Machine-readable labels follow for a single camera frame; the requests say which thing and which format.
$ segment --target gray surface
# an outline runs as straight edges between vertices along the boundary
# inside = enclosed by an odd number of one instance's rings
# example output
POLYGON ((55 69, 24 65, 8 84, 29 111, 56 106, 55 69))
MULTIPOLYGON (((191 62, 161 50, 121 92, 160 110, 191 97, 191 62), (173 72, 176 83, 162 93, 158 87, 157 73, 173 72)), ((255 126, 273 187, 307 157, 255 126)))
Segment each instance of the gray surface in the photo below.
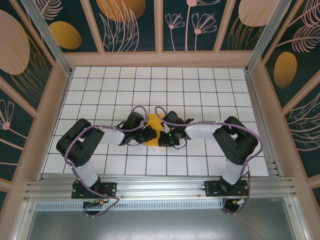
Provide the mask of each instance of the gray surface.
POLYGON ((252 199, 236 216, 221 209, 35 212, 28 240, 292 240, 283 199, 252 199))

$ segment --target white grid floor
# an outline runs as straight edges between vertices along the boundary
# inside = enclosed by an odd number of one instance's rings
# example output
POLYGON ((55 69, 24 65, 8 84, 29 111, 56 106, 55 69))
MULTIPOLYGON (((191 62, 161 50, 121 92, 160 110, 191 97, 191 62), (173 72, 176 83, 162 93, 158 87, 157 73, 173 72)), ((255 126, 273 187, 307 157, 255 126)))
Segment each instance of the white grid floor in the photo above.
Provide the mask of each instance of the white grid floor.
MULTIPOLYGON (((242 69, 76 67, 43 172, 71 173, 56 144, 78 119, 116 126, 137 105, 149 113, 162 106, 182 119, 196 121, 224 121, 235 116, 258 133, 242 69)), ((217 142, 202 139, 188 141, 180 150, 100 144, 91 160, 98 174, 116 175, 220 176, 226 165, 217 142)), ((249 168, 252 176, 268 176, 263 153, 249 163, 249 168)))

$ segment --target yellow sponge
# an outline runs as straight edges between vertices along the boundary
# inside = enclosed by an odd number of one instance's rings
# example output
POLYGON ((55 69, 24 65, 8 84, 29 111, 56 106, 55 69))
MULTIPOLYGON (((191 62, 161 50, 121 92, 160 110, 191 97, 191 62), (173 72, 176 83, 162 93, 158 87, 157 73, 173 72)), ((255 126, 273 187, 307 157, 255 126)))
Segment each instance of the yellow sponge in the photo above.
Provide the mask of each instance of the yellow sponge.
POLYGON ((151 141, 145 142, 143 145, 159 147, 158 138, 160 137, 160 132, 162 130, 161 120, 157 117, 155 113, 149 113, 148 117, 149 117, 149 122, 146 126, 150 125, 156 131, 156 138, 152 139, 151 141))

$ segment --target black bracket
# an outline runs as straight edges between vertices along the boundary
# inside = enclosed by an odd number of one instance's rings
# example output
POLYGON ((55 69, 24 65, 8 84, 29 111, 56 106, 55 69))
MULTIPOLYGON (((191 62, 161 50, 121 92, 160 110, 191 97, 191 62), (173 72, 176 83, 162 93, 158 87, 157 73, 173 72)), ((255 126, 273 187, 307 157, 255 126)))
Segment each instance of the black bracket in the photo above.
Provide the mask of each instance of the black bracket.
MULTIPOLYGON (((99 186, 99 194, 106 195, 109 197, 115 197, 117 192, 116 182, 101 182, 99 186)), ((90 191, 88 191, 80 182, 76 181, 72 184, 72 199, 101 199, 90 191)))
POLYGON ((205 181, 204 185, 201 186, 201 190, 205 191, 206 197, 240 197, 241 191, 248 195, 249 188, 247 180, 239 180, 237 183, 237 187, 235 187, 230 192, 225 192, 220 187, 221 181, 205 181))

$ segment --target purple cable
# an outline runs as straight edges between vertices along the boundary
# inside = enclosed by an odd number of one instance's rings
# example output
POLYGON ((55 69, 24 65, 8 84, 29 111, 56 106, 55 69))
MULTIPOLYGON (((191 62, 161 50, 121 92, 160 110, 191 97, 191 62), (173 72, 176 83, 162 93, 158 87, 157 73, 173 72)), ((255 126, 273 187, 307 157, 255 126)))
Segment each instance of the purple cable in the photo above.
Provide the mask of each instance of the purple cable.
POLYGON ((77 180, 78 180, 89 192, 91 192, 91 193, 93 193, 94 195, 99 196, 99 197, 101 197, 101 198, 103 198, 103 199, 114 199, 114 200, 116 200, 116 201, 115 201, 113 204, 111 204, 107 209, 105 209, 105 210, 103 210, 103 211, 100 211, 100 212, 98 212, 98 213, 95 214, 95 215, 89 215, 89 214, 87 213, 87 209, 91 206, 91 205, 88 205, 88 206, 84 209, 84 213, 86 214, 87 217, 94 218, 94 217, 101 216, 102 214, 105 214, 107 211, 109 211, 109 209, 111 209, 114 205, 116 205, 116 204, 120 201, 120 199, 119 199, 118 197, 114 197, 114 196, 102 195, 102 194, 100 194, 100 193, 98 193, 98 192, 93 191, 90 187, 88 187, 88 186, 81 180, 80 176, 79 176, 79 175, 77 174, 77 172, 75 171, 74 165, 73 165, 71 162, 68 161, 68 154, 69 154, 71 148, 72 148, 72 147, 74 146, 74 144, 76 143, 76 141, 77 141, 85 132, 87 132, 87 131, 90 130, 90 129, 93 129, 93 128, 98 128, 98 129, 100 129, 100 128, 102 128, 102 129, 118 130, 118 131, 121 131, 121 132, 133 132, 133 131, 135 131, 135 130, 138 130, 138 129, 140 129, 140 128, 143 128, 144 125, 145 125, 145 122, 146 122, 146 118, 147 118, 147 116, 148 116, 148 113, 147 113, 147 110, 146 110, 143 106, 136 106, 136 107, 133 108, 132 111, 134 111, 134 110, 137 109, 137 108, 143 109, 143 110, 144 110, 144 113, 145 113, 145 117, 144 117, 143 121, 141 122, 141 124, 140 124, 139 126, 133 128, 133 129, 124 130, 124 129, 120 129, 120 128, 116 128, 116 127, 105 126, 105 125, 91 125, 91 126, 85 128, 84 130, 82 130, 82 131, 75 137, 75 139, 71 142, 70 146, 69 146, 69 147, 67 148, 67 150, 65 151, 65 155, 64 155, 64 161, 65 161, 65 163, 68 164, 69 166, 71 166, 72 172, 73 172, 73 174, 75 175, 75 177, 77 178, 77 180))
MULTIPOLYGON (((247 131, 248 133, 252 134, 253 136, 256 137, 256 139, 260 142, 260 149, 259 151, 250 156, 243 164, 243 167, 242 167, 242 170, 241 170, 241 175, 244 173, 244 170, 245 170, 245 167, 248 165, 248 163, 254 159, 256 156, 258 156, 264 149, 264 143, 262 141, 262 139, 254 132, 254 131, 251 131, 250 129, 246 128, 246 127, 243 127, 243 126, 239 126, 239 125, 236 125, 236 124, 231 124, 231 123, 225 123, 225 122, 218 122, 218 121, 198 121, 198 122, 192 122, 192 123, 187 123, 187 124, 176 124, 176 123, 170 123, 168 121, 165 121, 162 119, 162 117, 158 114, 158 111, 157 109, 161 109, 164 113, 166 112, 165 109, 161 106, 156 106, 155 109, 154 109, 154 112, 155 112, 155 115, 165 124, 167 125, 170 125, 170 126, 175 126, 175 127, 188 127, 188 126, 195 126, 195 125, 204 125, 204 124, 212 124, 212 125, 217 125, 217 126, 229 126, 229 127, 234 127, 234 128, 238 128, 238 129, 242 129, 242 130, 245 130, 247 131)), ((248 172, 245 174, 247 175, 248 174, 248 197, 250 195, 250 171, 249 171, 249 166, 248 166, 248 172)), ((228 209, 225 208, 225 204, 226 204, 226 201, 228 200, 228 198, 225 198, 223 200, 223 204, 222 204, 222 210, 225 212, 225 213, 232 213, 235 215, 234 212, 231 212, 229 211, 228 209)), ((242 206, 242 208, 240 210, 237 211, 237 213, 240 213, 242 212, 244 206, 246 204, 244 203, 244 205, 242 206)))

